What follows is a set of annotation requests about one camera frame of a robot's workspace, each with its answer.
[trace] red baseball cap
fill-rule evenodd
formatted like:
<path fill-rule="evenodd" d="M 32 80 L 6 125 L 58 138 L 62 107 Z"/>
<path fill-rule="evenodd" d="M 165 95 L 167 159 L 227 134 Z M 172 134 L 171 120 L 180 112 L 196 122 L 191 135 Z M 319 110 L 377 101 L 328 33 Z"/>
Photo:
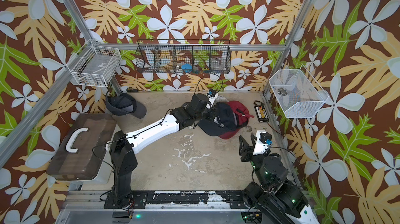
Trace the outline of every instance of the red baseball cap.
<path fill-rule="evenodd" d="M 224 140 L 232 138 L 239 131 L 239 129 L 241 129 L 244 126 L 247 126 L 250 117 L 254 118 L 254 116 L 249 114 L 249 110 L 247 109 L 247 107 L 245 107 L 241 102 L 228 101 L 226 102 L 226 104 L 228 104 L 231 107 L 234 113 L 233 117 L 236 124 L 236 130 L 231 132 L 226 132 L 219 136 L 219 138 Z"/>

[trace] concrete floor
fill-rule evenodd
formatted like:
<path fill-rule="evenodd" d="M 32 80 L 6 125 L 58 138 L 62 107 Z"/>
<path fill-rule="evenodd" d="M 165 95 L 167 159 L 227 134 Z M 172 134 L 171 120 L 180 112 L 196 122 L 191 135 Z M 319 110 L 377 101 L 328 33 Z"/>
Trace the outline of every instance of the concrete floor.
<path fill-rule="evenodd" d="M 221 94 L 229 101 L 242 102 L 252 115 L 255 115 L 253 101 L 261 101 L 261 93 Z M 193 93 L 132 95 L 147 107 L 147 115 L 143 119 L 131 115 L 114 116 L 124 133 L 162 119 L 169 108 L 190 101 Z M 208 136 L 199 127 L 187 127 L 165 136 L 136 155 L 138 166 L 132 172 L 132 190 L 242 190 L 252 180 L 252 167 L 250 162 L 240 161 L 239 135 L 251 143 L 250 134 L 263 128 L 272 133 L 268 124 L 259 123 L 256 117 L 250 118 L 248 126 L 229 140 Z M 111 174 L 107 184 L 84 184 L 82 190 L 109 190 L 113 184 Z"/>

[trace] white wire basket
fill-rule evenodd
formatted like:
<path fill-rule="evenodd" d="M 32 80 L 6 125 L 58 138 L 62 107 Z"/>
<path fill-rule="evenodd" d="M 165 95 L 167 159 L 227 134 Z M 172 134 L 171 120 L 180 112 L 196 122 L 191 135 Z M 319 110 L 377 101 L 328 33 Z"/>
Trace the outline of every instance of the white wire basket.
<path fill-rule="evenodd" d="M 120 66 L 121 54 L 117 48 L 88 44 L 81 60 L 70 69 L 79 85 L 107 87 Z"/>
<path fill-rule="evenodd" d="M 327 92 L 305 70 L 309 78 L 302 69 L 281 69 L 269 79 L 286 118 L 312 118 L 328 98 Z M 312 80 L 321 88 L 319 92 L 311 83 Z"/>

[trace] black wire basket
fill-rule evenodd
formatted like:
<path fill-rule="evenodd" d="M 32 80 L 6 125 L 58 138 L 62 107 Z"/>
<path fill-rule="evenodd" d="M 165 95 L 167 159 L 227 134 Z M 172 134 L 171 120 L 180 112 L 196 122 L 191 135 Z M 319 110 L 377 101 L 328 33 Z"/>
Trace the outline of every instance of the black wire basket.
<path fill-rule="evenodd" d="M 229 40 L 202 40 L 198 44 L 190 43 L 194 40 L 177 44 L 174 39 L 164 41 L 168 43 L 137 41 L 136 66 L 139 72 L 227 74 L 230 71 Z"/>

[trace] baseball cap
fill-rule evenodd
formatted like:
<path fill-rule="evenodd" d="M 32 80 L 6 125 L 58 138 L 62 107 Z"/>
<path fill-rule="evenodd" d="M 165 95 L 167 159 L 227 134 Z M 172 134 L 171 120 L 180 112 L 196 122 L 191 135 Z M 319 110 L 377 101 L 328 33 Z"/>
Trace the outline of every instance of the baseball cap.
<path fill-rule="evenodd" d="M 201 120 L 197 124 L 207 135 L 219 136 L 229 131 L 236 130 L 235 114 L 229 105 L 224 102 L 215 104 L 217 117 L 216 121 Z"/>
<path fill-rule="evenodd" d="M 233 112 L 236 128 L 233 131 L 219 135 L 219 137 L 224 140 L 232 138 L 242 127 L 247 126 L 250 117 L 254 118 L 254 116 L 249 114 L 247 107 L 245 107 L 241 102 L 228 101 L 226 103 Z"/>
<path fill-rule="evenodd" d="M 116 116 L 131 114 L 139 119 L 143 118 L 147 112 L 146 107 L 128 93 L 115 97 L 107 96 L 106 107 Z"/>

